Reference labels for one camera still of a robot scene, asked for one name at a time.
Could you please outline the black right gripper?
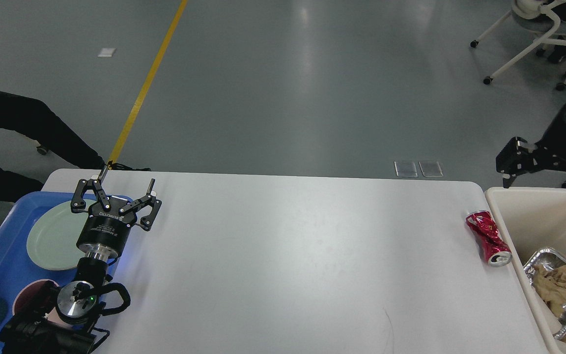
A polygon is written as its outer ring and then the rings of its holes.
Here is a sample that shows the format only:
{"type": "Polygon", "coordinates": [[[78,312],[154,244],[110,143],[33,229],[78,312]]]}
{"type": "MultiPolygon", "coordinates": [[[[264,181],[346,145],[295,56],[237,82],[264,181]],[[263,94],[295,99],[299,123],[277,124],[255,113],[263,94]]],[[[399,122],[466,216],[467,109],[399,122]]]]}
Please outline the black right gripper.
{"type": "MultiPolygon", "coordinates": [[[[517,177],[544,170],[566,171],[566,104],[544,132],[531,144],[521,137],[511,138],[495,159],[503,188],[510,188],[517,177]]],[[[566,190],[566,181],[562,183],[566,190]]]]}

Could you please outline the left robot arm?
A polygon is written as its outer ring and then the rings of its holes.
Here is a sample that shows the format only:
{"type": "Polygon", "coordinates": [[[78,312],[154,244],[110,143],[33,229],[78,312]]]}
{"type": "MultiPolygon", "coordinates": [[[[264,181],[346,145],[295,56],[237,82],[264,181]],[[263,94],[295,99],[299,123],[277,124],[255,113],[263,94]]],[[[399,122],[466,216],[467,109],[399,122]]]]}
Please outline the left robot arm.
{"type": "Polygon", "coordinates": [[[86,215],[76,243],[83,257],[72,282],[42,285],[12,316],[0,331],[3,354],[91,354],[110,335],[97,321],[130,306],[129,292],[113,281],[109,267],[123,255],[135,226],[150,231],[162,202],[153,191],[155,179],[139,199],[108,195],[102,186],[108,170],[79,180],[70,202],[72,213],[86,215]]]}

